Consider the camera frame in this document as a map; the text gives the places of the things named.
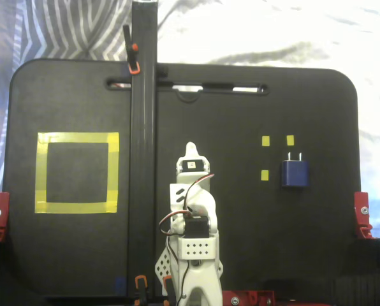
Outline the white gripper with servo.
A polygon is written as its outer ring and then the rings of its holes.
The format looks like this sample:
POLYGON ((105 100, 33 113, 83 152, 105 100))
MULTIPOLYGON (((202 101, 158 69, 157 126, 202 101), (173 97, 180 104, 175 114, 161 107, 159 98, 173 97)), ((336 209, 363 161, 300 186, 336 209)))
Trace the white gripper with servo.
POLYGON ((205 156, 199 156, 195 143, 186 144, 186 156, 180 157, 176 164, 176 183, 192 184, 210 173, 210 163, 205 156))

